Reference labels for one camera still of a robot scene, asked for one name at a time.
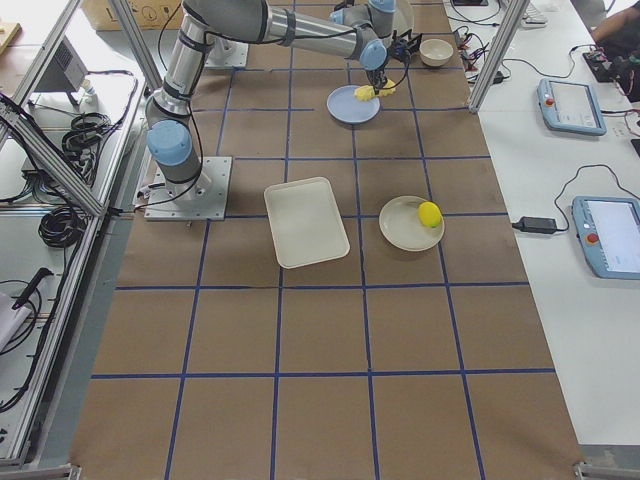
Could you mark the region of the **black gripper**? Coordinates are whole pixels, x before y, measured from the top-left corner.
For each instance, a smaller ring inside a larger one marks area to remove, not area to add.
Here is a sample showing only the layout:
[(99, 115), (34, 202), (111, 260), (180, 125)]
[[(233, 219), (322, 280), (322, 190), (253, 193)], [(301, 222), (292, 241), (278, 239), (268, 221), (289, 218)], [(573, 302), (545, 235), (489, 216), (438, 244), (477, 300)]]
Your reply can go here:
[(371, 86), (372, 96), (378, 96), (379, 91), (387, 88), (388, 78), (386, 77), (386, 73), (383, 67), (368, 70), (367, 79)]

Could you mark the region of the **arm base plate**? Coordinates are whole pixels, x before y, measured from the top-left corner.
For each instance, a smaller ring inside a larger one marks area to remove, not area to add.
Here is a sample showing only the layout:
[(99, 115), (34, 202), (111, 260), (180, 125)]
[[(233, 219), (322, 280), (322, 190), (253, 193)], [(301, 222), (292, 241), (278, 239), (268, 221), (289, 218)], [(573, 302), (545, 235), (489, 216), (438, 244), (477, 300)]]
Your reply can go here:
[(148, 221), (223, 221), (231, 170), (231, 157), (206, 156), (201, 175), (192, 186), (167, 182), (157, 167), (154, 181), (161, 186), (151, 190), (144, 218)]
[(245, 69), (248, 60), (249, 46), (233, 44), (229, 49), (223, 49), (216, 44), (210, 51), (204, 68), (207, 70)]

